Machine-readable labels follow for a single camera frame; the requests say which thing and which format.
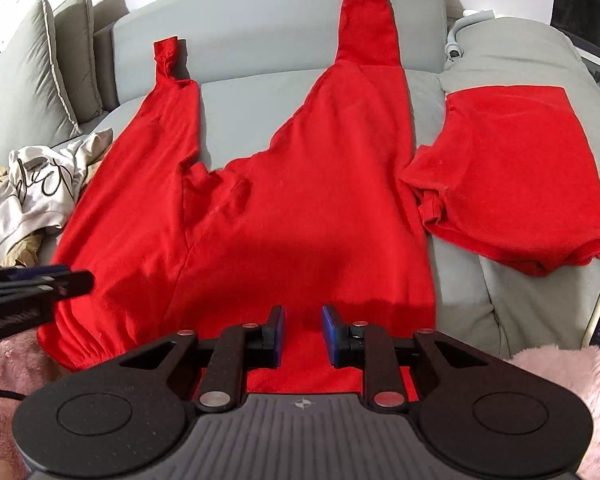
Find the red long pants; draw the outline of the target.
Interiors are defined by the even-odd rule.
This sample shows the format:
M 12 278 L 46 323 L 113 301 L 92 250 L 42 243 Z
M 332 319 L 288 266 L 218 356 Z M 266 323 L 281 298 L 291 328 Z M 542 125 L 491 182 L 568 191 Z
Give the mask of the red long pants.
M 349 322 L 407 337 L 436 322 L 428 247 L 412 192 L 410 99 L 389 0 L 342 0 L 336 60 L 268 148 L 209 170 L 198 84 L 175 75 L 178 40 L 155 43 L 156 83 L 99 166 L 57 262 L 94 274 L 38 331 L 84 370 L 179 330 L 213 338 L 285 311 L 282 364 L 253 391 L 353 391 L 322 336 Z

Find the pink fluffy blanket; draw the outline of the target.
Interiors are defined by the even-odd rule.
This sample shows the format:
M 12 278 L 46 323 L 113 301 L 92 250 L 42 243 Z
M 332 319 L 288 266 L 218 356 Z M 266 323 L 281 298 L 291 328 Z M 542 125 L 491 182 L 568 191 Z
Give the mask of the pink fluffy blanket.
M 509 362 L 580 396 L 592 414 L 594 432 L 578 474 L 583 479 L 600 479 L 600 348 L 560 350 L 544 346 L 521 351 Z M 1 390 L 28 394 L 61 375 L 61 368 L 42 351 L 33 330 L 0 341 Z M 17 401 L 0 399 L 0 479 L 27 475 L 12 440 L 12 416 L 18 405 Z

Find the grey throw pillow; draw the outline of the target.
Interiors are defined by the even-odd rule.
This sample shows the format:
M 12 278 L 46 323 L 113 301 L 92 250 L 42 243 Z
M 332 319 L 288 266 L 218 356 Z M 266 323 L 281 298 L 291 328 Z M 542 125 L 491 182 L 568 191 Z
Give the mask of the grey throw pillow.
M 54 11 L 57 61 L 76 121 L 90 122 L 104 111 L 94 55 L 92 0 L 65 0 Z
M 35 0 L 0 54 L 0 166 L 13 150 L 79 133 L 57 61 L 54 14 L 47 0 Z

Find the folded red shirt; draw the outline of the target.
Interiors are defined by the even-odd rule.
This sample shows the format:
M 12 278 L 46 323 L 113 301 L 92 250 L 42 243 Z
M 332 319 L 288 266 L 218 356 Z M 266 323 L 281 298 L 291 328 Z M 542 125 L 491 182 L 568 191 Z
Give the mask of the folded red shirt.
M 600 259 L 600 176 L 563 88 L 448 94 L 401 179 L 424 228 L 468 252 L 532 276 Z

